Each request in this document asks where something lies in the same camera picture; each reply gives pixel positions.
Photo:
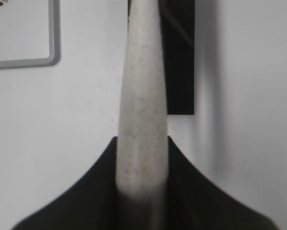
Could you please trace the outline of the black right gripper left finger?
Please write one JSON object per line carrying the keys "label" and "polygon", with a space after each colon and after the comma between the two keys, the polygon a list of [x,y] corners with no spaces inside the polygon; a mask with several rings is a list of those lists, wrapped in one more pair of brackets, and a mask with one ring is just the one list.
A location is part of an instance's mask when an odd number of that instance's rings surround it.
{"label": "black right gripper left finger", "polygon": [[113,137],[94,165],[74,185],[13,229],[118,230],[116,147],[117,137]]}

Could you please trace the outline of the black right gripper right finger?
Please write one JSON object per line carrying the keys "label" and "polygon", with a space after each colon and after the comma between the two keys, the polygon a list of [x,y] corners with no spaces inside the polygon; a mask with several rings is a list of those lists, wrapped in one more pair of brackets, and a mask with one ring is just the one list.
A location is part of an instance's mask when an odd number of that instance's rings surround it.
{"label": "black right gripper right finger", "polygon": [[264,215],[233,199],[201,174],[168,138],[168,230],[276,230]]}

